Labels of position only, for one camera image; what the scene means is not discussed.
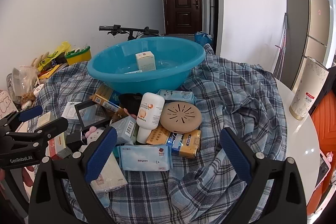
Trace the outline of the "red white cigarette box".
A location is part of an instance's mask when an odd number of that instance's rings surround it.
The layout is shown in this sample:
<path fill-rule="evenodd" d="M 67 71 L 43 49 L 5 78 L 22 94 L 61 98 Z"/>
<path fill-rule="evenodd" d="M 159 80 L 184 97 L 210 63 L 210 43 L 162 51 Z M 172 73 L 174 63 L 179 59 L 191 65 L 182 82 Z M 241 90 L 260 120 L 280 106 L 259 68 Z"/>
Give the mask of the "red white cigarette box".
<path fill-rule="evenodd" d="M 64 133 L 49 140 L 48 144 L 46 156 L 49 156 L 52 160 L 65 159 L 72 153 L 66 145 L 66 135 Z"/>

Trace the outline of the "pink white plush toy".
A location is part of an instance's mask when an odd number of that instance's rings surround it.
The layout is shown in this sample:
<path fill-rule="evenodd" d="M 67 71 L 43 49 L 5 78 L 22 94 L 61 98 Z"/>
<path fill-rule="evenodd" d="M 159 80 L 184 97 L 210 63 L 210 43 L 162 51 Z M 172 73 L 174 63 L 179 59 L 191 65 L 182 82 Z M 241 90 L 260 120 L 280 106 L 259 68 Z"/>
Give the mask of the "pink white plush toy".
<path fill-rule="evenodd" d="M 89 131 L 85 134 L 87 144 L 89 145 L 93 141 L 96 141 L 103 133 L 103 131 L 103 129 L 96 128 L 95 126 L 90 127 Z"/>

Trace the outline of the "white tissue pack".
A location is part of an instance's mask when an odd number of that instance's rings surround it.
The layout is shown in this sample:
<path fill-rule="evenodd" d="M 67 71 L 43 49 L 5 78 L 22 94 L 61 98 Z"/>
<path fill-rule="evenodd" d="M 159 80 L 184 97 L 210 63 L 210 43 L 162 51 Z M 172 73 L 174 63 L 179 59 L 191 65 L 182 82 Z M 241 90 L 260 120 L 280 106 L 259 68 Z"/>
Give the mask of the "white tissue pack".
<path fill-rule="evenodd" d="M 118 190 L 127 185 L 119 164 L 113 153 L 109 156 L 98 179 L 91 182 L 91 187 L 95 193 L 108 193 Z"/>

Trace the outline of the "blue wet wipes pack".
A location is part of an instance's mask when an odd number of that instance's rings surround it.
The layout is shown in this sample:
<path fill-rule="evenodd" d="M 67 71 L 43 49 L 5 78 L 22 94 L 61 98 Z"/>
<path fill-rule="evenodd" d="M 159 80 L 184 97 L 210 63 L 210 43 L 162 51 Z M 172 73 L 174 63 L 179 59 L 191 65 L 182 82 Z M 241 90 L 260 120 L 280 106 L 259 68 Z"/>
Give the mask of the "blue wet wipes pack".
<path fill-rule="evenodd" d="M 166 172 L 173 168 L 169 145 L 122 145 L 118 150 L 123 170 Z"/>

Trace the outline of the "beige white square box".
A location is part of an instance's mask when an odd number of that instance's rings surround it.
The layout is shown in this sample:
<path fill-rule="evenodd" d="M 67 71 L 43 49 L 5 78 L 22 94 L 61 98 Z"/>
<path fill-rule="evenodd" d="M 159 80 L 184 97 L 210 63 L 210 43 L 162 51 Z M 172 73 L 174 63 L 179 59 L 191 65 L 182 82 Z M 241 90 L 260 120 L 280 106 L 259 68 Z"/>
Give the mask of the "beige white square box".
<path fill-rule="evenodd" d="M 137 66 L 143 72 L 155 71 L 155 57 L 151 51 L 140 52 L 135 55 Z"/>

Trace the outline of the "pale green printed box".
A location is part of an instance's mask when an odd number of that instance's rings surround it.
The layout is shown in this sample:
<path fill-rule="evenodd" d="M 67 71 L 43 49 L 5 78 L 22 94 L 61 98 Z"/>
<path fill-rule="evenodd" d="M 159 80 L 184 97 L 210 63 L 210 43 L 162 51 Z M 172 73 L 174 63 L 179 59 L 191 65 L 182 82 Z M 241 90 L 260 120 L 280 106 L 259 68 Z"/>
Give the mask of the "pale green printed box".
<path fill-rule="evenodd" d="M 127 75 L 127 74 L 137 74 L 137 73 L 142 73 L 142 72 L 143 72 L 142 70 L 137 70 L 137 71 L 126 72 L 124 74 L 125 75 Z"/>

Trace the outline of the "pink bear pouch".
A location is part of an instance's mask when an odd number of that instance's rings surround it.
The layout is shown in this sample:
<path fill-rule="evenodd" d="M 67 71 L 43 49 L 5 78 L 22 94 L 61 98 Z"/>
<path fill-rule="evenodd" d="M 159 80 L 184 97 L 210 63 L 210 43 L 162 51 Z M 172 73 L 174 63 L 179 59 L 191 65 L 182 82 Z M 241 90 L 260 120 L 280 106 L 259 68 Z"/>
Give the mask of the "pink bear pouch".
<path fill-rule="evenodd" d="M 0 92 L 0 119 L 4 118 L 13 111 L 17 111 L 14 102 L 11 100 L 8 92 Z"/>

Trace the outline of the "small white printed box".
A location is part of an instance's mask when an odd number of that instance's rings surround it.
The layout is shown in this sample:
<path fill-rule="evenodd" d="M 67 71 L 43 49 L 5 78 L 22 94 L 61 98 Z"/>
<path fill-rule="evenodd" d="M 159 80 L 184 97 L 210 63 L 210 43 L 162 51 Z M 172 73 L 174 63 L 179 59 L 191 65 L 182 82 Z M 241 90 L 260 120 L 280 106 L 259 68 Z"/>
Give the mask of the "small white printed box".
<path fill-rule="evenodd" d="M 39 117 L 38 122 L 37 122 L 37 128 L 40 128 L 43 125 L 48 124 L 54 120 L 55 120 L 55 116 L 53 112 L 49 111 Z"/>

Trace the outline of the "brown braided plush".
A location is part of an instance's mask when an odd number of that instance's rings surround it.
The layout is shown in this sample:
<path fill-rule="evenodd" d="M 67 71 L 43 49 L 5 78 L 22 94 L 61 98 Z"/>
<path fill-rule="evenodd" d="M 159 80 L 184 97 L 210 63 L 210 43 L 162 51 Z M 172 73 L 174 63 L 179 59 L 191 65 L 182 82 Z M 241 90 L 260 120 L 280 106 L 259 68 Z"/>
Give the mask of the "brown braided plush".
<path fill-rule="evenodd" d="M 34 102 L 36 100 L 36 96 L 34 92 L 28 92 L 21 96 L 21 105 L 25 104 L 28 101 Z"/>

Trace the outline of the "small black glossy box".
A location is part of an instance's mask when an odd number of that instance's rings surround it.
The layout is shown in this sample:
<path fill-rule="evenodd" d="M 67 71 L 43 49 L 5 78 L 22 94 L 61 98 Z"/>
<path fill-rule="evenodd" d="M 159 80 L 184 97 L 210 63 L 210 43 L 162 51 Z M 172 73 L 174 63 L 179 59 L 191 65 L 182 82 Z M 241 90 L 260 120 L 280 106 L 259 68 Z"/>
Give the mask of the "small black glossy box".
<path fill-rule="evenodd" d="M 72 153 L 78 151 L 83 145 L 87 145 L 87 139 L 81 131 L 66 136 L 66 146 Z"/>

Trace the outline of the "clear zip bag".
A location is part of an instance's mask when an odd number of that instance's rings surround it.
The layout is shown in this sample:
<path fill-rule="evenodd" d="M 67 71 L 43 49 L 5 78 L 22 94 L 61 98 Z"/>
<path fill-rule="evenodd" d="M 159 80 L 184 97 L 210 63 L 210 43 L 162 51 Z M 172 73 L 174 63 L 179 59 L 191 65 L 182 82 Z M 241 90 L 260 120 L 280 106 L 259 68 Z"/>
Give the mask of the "clear zip bag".
<path fill-rule="evenodd" d="M 20 66 L 12 70 L 13 90 L 17 97 L 31 92 L 38 79 L 39 71 L 35 67 Z"/>

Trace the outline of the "white blue Raison box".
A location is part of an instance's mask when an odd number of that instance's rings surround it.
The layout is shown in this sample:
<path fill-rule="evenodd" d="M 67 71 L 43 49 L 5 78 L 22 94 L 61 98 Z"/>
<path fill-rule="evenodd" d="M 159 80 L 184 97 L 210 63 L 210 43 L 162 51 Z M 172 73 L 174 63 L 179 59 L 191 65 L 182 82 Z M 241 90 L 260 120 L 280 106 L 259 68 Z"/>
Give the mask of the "white blue Raison box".
<path fill-rule="evenodd" d="M 62 117 L 66 118 L 70 122 L 79 123 L 75 105 L 80 102 L 67 102 L 65 109 L 63 110 Z"/>

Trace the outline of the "beige stuffed animal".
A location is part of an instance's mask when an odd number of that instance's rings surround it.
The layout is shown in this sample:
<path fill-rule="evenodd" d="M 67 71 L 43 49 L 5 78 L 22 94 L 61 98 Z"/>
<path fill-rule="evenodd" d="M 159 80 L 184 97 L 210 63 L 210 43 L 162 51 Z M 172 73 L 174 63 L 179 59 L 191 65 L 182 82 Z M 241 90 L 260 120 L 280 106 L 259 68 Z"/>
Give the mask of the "beige stuffed animal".
<path fill-rule="evenodd" d="M 35 68 L 38 68 L 40 62 L 43 61 L 46 57 L 48 57 L 48 55 L 49 55 L 49 52 L 46 52 L 45 54 L 40 55 L 39 57 L 33 59 L 32 63 L 31 63 L 31 66 L 35 67 Z"/>

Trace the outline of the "gold slim carton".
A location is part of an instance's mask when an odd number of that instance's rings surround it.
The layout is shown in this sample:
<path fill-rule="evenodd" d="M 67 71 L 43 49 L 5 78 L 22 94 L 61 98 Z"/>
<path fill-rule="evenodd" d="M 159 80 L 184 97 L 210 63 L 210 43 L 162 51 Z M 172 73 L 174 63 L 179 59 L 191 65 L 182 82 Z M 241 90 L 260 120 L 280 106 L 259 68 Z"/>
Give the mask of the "gold slim carton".
<path fill-rule="evenodd" d="M 108 87 L 106 84 L 101 84 L 96 92 L 90 96 L 90 99 L 104 108 L 122 115 L 123 109 L 120 107 L 119 95 L 119 92 Z"/>

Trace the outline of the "grey card sleeve box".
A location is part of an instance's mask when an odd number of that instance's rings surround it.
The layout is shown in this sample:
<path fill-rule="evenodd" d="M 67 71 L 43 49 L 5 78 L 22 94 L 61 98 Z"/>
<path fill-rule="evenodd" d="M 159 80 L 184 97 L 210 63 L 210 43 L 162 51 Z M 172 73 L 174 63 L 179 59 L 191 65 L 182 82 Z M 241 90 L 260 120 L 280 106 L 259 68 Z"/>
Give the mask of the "grey card sleeve box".
<path fill-rule="evenodd" d="M 110 126 L 115 128 L 117 132 L 116 145 L 135 143 L 135 130 L 137 129 L 137 123 L 132 116 L 127 116 L 116 122 L 111 121 Z"/>

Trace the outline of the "yellow green bin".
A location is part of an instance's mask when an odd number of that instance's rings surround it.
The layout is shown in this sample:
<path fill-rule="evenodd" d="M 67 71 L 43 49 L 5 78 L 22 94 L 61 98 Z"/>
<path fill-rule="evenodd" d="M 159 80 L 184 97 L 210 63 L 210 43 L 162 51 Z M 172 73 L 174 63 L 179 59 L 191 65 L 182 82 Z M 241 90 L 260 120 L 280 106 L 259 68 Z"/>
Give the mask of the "yellow green bin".
<path fill-rule="evenodd" d="M 90 59 L 92 59 L 91 48 L 90 46 L 76 48 L 75 50 L 68 52 L 64 57 L 68 65 L 73 65 L 83 61 L 90 61 Z"/>

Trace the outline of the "yellow plastic bag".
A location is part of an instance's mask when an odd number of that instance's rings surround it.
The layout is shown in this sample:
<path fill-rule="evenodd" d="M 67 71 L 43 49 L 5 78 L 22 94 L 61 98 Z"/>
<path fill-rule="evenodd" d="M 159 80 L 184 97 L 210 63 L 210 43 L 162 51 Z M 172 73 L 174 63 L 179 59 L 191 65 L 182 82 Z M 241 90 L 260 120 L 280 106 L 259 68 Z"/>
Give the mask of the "yellow plastic bag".
<path fill-rule="evenodd" d="M 71 45 L 68 42 L 62 42 L 53 53 L 43 55 L 38 64 L 38 71 L 44 72 L 55 65 L 67 63 L 65 55 L 71 50 Z"/>

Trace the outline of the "orange chair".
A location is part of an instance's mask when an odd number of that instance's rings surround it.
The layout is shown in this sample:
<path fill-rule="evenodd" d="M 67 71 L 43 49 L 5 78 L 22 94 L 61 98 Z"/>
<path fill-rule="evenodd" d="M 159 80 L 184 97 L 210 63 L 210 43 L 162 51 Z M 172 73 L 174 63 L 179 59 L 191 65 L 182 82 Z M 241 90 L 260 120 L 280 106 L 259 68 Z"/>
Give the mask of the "orange chair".
<path fill-rule="evenodd" d="M 331 90 L 326 94 L 326 96 L 324 96 L 311 116 L 317 131 L 320 150 L 325 154 L 325 156 L 327 156 L 328 152 L 332 152 L 333 159 L 331 162 L 331 170 L 310 198 L 307 205 L 308 215 L 312 214 L 316 210 L 322 195 L 329 187 L 331 177 L 335 171 L 335 111 L 335 94 Z"/>

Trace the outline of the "yellow gold packet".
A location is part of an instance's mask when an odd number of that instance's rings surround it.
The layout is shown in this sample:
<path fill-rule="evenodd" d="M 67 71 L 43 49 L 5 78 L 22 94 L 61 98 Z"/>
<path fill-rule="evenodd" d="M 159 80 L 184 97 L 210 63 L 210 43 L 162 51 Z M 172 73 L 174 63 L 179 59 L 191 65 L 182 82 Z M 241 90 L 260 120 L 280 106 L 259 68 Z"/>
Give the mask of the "yellow gold packet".
<path fill-rule="evenodd" d="M 169 145 L 173 155 L 192 159 L 196 157 L 201 144 L 201 131 L 194 130 L 192 132 L 179 134 L 169 132 L 159 125 L 156 129 L 151 131 L 146 143 L 150 145 Z"/>

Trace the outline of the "black plush toy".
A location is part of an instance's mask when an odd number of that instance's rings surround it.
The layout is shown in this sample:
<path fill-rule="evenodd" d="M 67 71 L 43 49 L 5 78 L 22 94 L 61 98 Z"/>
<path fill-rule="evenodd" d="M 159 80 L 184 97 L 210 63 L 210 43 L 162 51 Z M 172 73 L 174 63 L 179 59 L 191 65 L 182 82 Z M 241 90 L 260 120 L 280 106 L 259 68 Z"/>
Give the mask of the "black plush toy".
<path fill-rule="evenodd" d="M 126 109 L 128 114 L 137 116 L 142 101 L 141 93 L 121 94 L 119 95 L 118 99 L 120 101 L 121 107 Z"/>

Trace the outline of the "white lotion bottle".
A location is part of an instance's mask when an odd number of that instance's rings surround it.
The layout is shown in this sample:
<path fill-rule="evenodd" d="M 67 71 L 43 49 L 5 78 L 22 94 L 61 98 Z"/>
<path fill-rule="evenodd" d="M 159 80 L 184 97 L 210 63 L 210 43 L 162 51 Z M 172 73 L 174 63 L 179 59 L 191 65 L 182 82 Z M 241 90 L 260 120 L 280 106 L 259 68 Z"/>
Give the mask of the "white lotion bottle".
<path fill-rule="evenodd" d="M 137 141 L 145 144 L 151 131 L 156 129 L 161 118 L 165 99 L 154 93 L 145 93 L 137 115 L 137 124 L 139 126 Z"/>

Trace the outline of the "blue plaid cloth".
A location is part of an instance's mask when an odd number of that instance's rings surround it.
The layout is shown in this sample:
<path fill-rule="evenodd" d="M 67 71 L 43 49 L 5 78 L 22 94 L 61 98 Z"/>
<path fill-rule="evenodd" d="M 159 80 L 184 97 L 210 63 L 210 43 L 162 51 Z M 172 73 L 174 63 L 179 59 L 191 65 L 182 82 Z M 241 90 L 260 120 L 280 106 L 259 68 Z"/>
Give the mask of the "blue plaid cloth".
<path fill-rule="evenodd" d="M 197 154 L 171 157 L 166 172 L 124 171 L 126 186 L 109 193 L 107 212 L 117 223 L 219 223 L 245 189 L 220 144 L 230 128 L 252 151 L 286 157 L 284 106 L 272 74 L 258 65 L 217 57 L 191 70 L 182 91 L 191 91 L 202 115 Z"/>

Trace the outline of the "beige round vented disc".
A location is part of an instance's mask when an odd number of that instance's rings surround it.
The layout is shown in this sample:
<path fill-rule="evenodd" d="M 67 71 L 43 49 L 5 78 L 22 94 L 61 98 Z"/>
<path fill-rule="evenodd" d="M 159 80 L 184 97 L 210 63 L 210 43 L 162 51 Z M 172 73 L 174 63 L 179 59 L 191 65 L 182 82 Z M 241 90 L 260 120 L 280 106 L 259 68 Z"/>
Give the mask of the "beige round vented disc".
<path fill-rule="evenodd" d="M 163 107 L 160 123 L 169 132 L 185 134 L 200 126 L 202 115 L 199 109 L 191 103 L 175 101 L 166 103 Z"/>

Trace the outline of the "blue plastic basin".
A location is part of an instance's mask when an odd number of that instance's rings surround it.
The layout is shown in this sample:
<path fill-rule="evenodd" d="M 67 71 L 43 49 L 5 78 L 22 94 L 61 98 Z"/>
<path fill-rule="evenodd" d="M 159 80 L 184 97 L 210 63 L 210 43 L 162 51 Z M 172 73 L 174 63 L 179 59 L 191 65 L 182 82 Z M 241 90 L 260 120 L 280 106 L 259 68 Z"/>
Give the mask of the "blue plastic basin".
<path fill-rule="evenodd" d="M 109 47 L 92 57 L 87 69 L 91 77 L 121 94 L 156 93 L 183 85 L 204 59 L 205 50 L 196 42 L 157 36 Z"/>

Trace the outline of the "panda wipes pack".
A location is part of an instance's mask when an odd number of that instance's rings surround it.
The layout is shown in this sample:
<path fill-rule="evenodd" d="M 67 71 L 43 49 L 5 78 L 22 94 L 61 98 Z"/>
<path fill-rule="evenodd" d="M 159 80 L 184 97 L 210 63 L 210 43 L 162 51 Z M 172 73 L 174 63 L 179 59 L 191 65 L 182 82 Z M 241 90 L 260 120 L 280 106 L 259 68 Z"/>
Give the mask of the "panda wipes pack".
<path fill-rule="evenodd" d="M 179 91 L 179 90 L 165 90 L 161 89 L 157 94 L 165 99 L 166 102 L 181 101 L 190 104 L 195 104 L 196 97 L 193 92 L 189 91 Z"/>

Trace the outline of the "black bicycle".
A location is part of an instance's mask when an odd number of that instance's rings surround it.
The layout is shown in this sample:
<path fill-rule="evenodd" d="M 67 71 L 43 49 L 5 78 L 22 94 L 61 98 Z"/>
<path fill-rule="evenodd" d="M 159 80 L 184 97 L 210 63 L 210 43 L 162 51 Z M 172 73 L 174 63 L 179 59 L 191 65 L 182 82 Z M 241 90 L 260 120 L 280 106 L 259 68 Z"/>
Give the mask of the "black bicycle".
<path fill-rule="evenodd" d="M 145 27 L 143 29 L 127 28 L 114 24 L 113 26 L 99 26 L 98 30 L 107 32 L 108 35 L 112 35 L 114 37 L 116 35 L 128 35 L 127 37 L 128 41 L 138 39 L 141 36 L 148 36 L 148 37 L 159 36 L 159 30 L 153 30 L 150 29 L 149 27 Z"/>

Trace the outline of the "blue shopping bag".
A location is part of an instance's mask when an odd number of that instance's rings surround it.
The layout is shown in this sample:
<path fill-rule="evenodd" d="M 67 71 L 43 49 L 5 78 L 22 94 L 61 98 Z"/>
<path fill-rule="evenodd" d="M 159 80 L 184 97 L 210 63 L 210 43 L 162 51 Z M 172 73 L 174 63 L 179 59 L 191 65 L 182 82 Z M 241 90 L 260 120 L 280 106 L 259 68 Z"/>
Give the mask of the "blue shopping bag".
<path fill-rule="evenodd" d="M 213 45 L 213 37 L 203 31 L 194 34 L 194 41 L 201 46 L 206 44 Z"/>

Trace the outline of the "steel refrigerator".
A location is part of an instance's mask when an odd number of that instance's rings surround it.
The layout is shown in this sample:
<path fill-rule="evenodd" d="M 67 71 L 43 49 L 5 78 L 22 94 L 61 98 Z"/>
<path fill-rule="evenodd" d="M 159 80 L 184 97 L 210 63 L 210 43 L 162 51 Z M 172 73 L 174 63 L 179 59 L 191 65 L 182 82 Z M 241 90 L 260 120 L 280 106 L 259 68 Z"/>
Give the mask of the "steel refrigerator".
<path fill-rule="evenodd" d="M 323 63 L 330 30 L 330 0 L 286 0 L 287 36 L 281 82 L 296 91 L 306 59 Z"/>

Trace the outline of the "dark brown door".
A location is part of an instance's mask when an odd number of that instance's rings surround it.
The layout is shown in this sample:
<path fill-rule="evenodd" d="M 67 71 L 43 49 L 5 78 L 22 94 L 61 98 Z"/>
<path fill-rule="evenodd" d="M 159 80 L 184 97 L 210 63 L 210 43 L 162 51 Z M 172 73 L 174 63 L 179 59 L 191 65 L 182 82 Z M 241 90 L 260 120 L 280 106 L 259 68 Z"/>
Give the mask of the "dark brown door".
<path fill-rule="evenodd" d="M 194 34 L 202 30 L 202 0 L 163 0 L 165 33 Z"/>

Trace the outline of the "black display frame case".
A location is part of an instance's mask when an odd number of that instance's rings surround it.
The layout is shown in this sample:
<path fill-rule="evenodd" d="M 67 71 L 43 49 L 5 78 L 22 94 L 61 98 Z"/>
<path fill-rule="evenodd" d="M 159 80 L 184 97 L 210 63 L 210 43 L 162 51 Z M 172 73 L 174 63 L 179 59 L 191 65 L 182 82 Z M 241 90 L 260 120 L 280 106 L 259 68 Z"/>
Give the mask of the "black display frame case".
<path fill-rule="evenodd" d="M 96 128 L 104 127 L 110 122 L 107 111 L 92 100 L 76 104 L 75 110 L 83 133 L 88 132 L 92 126 Z"/>

